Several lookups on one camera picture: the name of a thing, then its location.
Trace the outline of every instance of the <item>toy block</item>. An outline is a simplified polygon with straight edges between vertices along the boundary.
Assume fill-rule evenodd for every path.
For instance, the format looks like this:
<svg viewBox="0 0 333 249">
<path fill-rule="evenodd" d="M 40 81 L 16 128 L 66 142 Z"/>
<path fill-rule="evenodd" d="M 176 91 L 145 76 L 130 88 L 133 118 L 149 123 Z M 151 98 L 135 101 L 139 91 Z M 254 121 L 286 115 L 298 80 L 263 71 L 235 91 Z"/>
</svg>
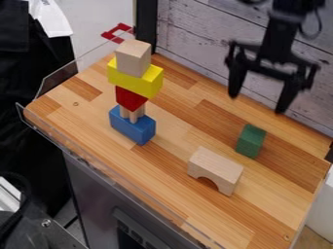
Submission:
<svg viewBox="0 0 333 249">
<path fill-rule="evenodd" d="M 139 118 L 139 110 L 138 109 L 136 111 L 129 112 L 129 121 L 132 124 L 136 124 L 138 118 Z"/>
<path fill-rule="evenodd" d="M 131 112 L 136 111 L 136 109 L 141 107 L 145 102 L 147 102 L 147 100 L 148 98 L 144 96 L 116 86 L 117 103 L 129 109 Z"/>
<path fill-rule="evenodd" d="M 117 70 L 117 58 L 111 59 L 107 65 L 108 79 L 123 89 L 130 90 L 146 98 L 153 98 L 161 89 L 163 84 L 164 69 L 150 65 L 141 78 L 121 73 Z"/>
<path fill-rule="evenodd" d="M 152 46 L 137 40 L 126 40 L 115 51 L 118 71 L 141 78 L 151 64 Z"/>
<path fill-rule="evenodd" d="M 119 106 L 119 110 L 120 110 L 120 116 L 123 118 L 123 119 L 128 119 L 130 117 L 130 111 L 125 108 L 124 106 Z"/>
<path fill-rule="evenodd" d="M 138 109 L 138 117 L 141 118 L 146 114 L 146 106 L 141 105 L 140 108 Z"/>
<path fill-rule="evenodd" d="M 241 132 L 236 151 L 249 158 L 258 157 L 266 137 L 266 131 L 247 124 Z"/>
<path fill-rule="evenodd" d="M 204 147 L 199 147 L 188 161 L 187 173 L 198 179 L 207 178 L 214 182 L 218 191 L 231 196 L 240 180 L 243 167 Z"/>
<path fill-rule="evenodd" d="M 146 144 L 156 133 L 156 122 L 153 119 L 143 116 L 136 124 L 131 124 L 129 119 L 120 116 L 119 105 L 109 112 L 109 118 L 112 127 L 139 145 Z"/>
</svg>

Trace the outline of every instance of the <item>red block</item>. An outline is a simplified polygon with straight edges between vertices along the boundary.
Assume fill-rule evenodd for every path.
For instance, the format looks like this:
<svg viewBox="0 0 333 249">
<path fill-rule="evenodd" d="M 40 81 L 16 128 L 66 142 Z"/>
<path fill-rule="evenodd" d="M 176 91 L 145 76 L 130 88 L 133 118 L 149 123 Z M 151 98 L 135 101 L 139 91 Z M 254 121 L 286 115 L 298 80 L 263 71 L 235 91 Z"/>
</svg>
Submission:
<svg viewBox="0 0 333 249">
<path fill-rule="evenodd" d="M 134 112 L 137 108 L 147 102 L 148 98 L 137 93 L 116 86 L 117 103 Z"/>
</svg>

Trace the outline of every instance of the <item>white wooden wall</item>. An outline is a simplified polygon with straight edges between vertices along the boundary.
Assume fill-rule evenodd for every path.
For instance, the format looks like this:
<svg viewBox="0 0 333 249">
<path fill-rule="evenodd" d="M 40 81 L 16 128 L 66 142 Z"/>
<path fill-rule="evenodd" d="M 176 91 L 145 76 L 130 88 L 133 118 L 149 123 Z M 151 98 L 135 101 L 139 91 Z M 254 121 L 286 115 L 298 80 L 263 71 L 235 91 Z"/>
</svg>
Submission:
<svg viewBox="0 0 333 249">
<path fill-rule="evenodd" d="M 249 7 L 236 0 L 160 0 L 157 52 L 227 85 L 228 41 L 261 42 L 272 2 Z M 324 30 L 312 41 L 298 37 L 293 50 L 321 64 L 313 89 L 300 93 L 286 115 L 333 137 L 333 1 L 322 11 Z M 307 30 L 316 21 L 309 17 Z M 248 74 L 242 93 L 275 109 L 283 84 Z"/>
</svg>

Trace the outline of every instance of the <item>wooden table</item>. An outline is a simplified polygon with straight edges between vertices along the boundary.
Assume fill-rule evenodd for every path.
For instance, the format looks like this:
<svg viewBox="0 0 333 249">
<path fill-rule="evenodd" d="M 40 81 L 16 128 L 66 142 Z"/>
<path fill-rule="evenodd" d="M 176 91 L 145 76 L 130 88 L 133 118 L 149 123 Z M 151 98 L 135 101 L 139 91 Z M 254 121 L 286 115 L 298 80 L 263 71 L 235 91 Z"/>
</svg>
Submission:
<svg viewBox="0 0 333 249">
<path fill-rule="evenodd" d="M 247 97 L 232 100 L 225 87 L 155 54 L 153 63 L 166 70 L 163 89 L 147 104 L 157 135 L 137 146 L 109 125 L 116 104 L 106 79 L 111 57 L 39 97 L 25 117 L 78 155 L 97 158 L 94 167 L 204 244 L 191 226 L 226 248 L 288 248 L 329 169 L 323 158 L 330 139 Z M 257 160 L 234 150 L 245 124 L 268 131 Z M 199 146 L 244 166 L 232 197 L 187 175 L 187 160 Z"/>
</svg>

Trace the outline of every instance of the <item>green cube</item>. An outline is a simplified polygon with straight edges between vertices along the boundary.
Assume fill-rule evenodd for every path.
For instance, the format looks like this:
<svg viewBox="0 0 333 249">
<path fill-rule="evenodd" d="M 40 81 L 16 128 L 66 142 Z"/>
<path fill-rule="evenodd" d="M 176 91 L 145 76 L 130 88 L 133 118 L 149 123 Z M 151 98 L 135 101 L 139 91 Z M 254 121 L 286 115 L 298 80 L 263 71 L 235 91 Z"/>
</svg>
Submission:
<svg viewBox="0 0 333 249">
<path fill-rule="evenodd" d="M 265 136 L 265 130 L 247 124 L 241 132 L 236 151 L 249 158 L 257 158 L 263 146 Z"/>
</svg>

